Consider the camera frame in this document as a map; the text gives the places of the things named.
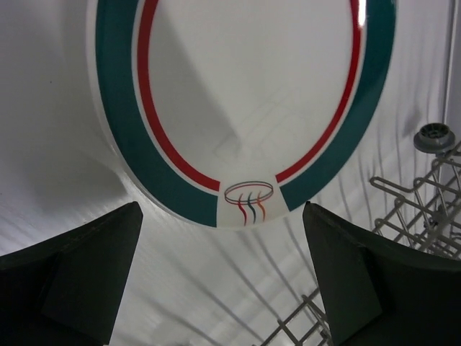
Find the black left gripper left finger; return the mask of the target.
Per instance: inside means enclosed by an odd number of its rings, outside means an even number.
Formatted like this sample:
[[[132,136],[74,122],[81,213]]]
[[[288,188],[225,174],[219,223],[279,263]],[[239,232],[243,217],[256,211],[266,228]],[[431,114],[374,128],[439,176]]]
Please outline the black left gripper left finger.
[[[108,345],[142,222],[131,202],[1,256],[1,344]]]

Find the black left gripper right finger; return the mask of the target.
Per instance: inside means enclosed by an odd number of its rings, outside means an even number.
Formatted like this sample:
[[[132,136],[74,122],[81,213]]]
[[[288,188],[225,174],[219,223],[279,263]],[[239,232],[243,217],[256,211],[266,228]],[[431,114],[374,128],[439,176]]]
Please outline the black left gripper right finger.
[[[334,345],[459,345],[460,261],[308,202],[303,224]]]

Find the grey wire dish rack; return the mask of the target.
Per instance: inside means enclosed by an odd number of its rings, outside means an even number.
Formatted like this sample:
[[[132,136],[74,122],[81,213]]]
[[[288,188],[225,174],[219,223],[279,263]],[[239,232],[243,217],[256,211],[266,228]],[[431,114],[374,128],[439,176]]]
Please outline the grey wire dish rack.
[[[460,130],[428,123],[413,134],[410,161],[422,169],[397,180],[404,157],[392,158],[388,173],[361,176],[355,204],[318,204],[354,225],[403,246],[460,261]],[[264,313],[260,345],[334,345],[303,224],[303,204],[283,218],[290,250],[281,261],[257,238],[282,284],[261,294]]]

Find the green red rimmed plate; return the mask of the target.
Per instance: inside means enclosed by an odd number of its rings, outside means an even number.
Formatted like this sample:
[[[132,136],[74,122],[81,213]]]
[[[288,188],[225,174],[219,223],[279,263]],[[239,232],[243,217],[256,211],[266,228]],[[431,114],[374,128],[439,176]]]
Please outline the green red rimmed plate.
[[[130,179],[213,229],[299,208],[365,135],[395,1],[90,1],[94,106]]]

